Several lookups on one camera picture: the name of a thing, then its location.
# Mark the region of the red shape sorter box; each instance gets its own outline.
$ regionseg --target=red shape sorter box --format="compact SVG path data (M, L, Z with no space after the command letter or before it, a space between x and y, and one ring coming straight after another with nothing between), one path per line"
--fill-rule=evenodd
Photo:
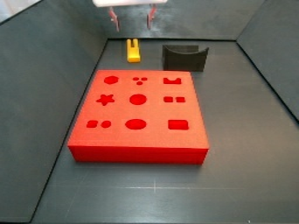
M69 147L81 162L202 164L210 145L192 74L99 70Z

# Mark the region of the yellow rectangular block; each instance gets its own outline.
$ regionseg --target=yellow rectangular block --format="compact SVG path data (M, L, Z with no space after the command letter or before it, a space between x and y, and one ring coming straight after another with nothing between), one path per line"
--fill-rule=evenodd
M131 63L141 62L138 39L135 38L134 41L129 39L126 41L126 46L127 46L127 61Z

